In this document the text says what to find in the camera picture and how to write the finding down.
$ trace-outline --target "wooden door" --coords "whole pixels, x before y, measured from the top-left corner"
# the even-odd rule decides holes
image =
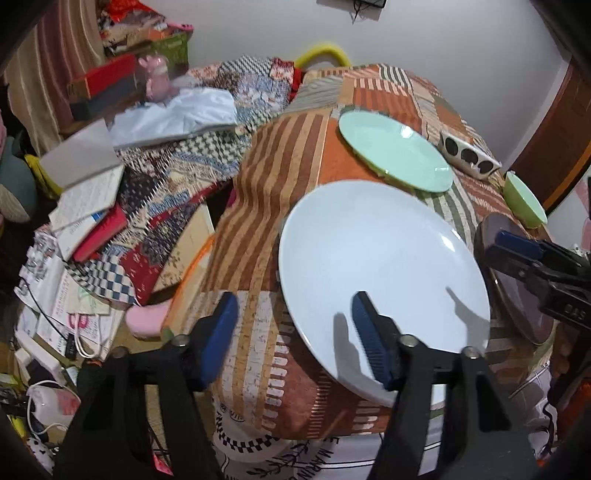
[[[551,212],[591,163],[591,85],[571,61],[558,94],[511,170]]]

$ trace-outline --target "red book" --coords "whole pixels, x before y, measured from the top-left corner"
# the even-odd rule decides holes
[[[94,254],[100,247],[111,240],[121,230],[127,226],[127,218],[123,209],[116,203],[115,206],[82,240],[72,258],[77,262],[85,262],[92,254]]]

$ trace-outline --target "metal screw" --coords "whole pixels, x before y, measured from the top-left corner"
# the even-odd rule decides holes
[[[187,346],[189,344],[190,338],[188,335],[177,335],[173,338],[173,345],[174,346]]]
[[[405,346],[413,347],[418,345],[418,340],[414,335],[402,335],[400,337],[400,343]]]
[[[478,350],[476,350],[474,347],[472,346],[467,346],[466,348],[464,348],[464,350],[462,350],[462,353],[464,355],[466,355],[468,358],[478,358],[480,356],[480,353],[478,352]]]
[[[128,353],[129,353],[129,350],[127,350],[127,347],[118,346],[118,347],[113,348],[113,350],[111,351],[111,356],[113,358],[123,358]]]

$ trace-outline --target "pink object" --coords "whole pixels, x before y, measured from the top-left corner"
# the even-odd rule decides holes
[[[4,141],[6,140],[6,127],[2,120],[2,112],[0,112],[0,156],[4,150]]]
[[[173,95],[176,90],[170,84],[166,57],[148,55],[139,59],[138,63],[146,71],[146,98],[151,102],[162,102]]]
[[[172,299],[140,307],[134,305],[125,313],[125,323],[133,336],[137,338],[154,338],[160,336],[160,330]]]
[[[184,32],[187,32],[189,37],[192,35],[193,30],[194,30],[193,26],[189,23],[172,23],[172,22],[169,22],[168,20],[166,21],[166,23],[171,28],[176,28],[178,30],[183,30]]]

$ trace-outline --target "patchwork tablecloth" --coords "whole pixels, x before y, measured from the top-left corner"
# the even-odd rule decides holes
[[[383,432],[390,414],[318,364],[295,330],[277,279],[281,224],[306,192],[342,179],[380,181],[339,135],[338,119],[351,108],[383,112],[433,143],[444,128],[490,153],[434,85],[386,65],[309,73],[294,102],[257,131],[235,179],[237,201],[217,227],[184,331],[211,314],[224,291],[236,293],[238,324],[212,391],[224,408],[270,437]],[[448,221],[470,249],[483,216],[511,216],[491,185],[460,173],[445,194],[405,189]],[[487,356],[500,382],[511,388],[525,378],[533,347],[507,321],[493,317]]]
[[[126,169],[118,202],[128,226],[98,252],[99,259],[71,262],[73,278],[101,297],[145,304],[199,203],[237,175],[253,133],[287,106],[293,71],[290,62],[246,56],[190,70],[198,85],[232,93],[238,126],[119,151]]]

